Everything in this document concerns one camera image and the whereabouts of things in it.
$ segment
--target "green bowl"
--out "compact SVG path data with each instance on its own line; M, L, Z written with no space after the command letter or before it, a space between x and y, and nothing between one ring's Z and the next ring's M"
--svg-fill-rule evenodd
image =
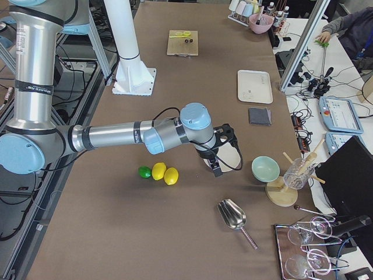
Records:
M268 156L258 156L251 164L252 174L259 181L268 183L275 181L280 175L280 167Z

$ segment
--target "blue framed tablet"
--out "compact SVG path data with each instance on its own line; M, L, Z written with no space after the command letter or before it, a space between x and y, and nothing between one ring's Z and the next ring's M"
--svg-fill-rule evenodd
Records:
M328 130L355 134L364 132L350 99L322 96L319 100L319 109Z
M365 145L360 134L346 132L327 132L325 134L325 143L328 147L329 154L332 155L336 151L338 151L338 149L342 147L344 143L346 143L352 136L357 136L361 143Z

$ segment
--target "black monitor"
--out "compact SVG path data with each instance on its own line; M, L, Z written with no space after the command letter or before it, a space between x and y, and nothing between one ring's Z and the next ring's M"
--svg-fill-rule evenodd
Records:
M339 217L373 218L373 156L355 136L325 163L316 168L330 204ZM366 259L373 265L373 225L350 232Z

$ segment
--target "metal scoop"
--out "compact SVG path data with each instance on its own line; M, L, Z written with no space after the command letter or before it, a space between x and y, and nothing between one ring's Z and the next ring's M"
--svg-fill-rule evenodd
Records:
M255 250L258 249L258 246L255 244L254 240L244 228L244 225L246 224L245 212L230 199L220 201L217 207L227 226L229 226L231 229L239 229L242 231L251 246Z

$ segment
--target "person's hand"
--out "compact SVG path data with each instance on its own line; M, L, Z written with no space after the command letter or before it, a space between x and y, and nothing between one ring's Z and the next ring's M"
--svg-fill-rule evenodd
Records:
M324 31L324 32L322 32L322 33L317 37L317 39L318 39L321 43L327 43L327 42L329 42L331 36L332 36L332 35L330 34L329 31Z

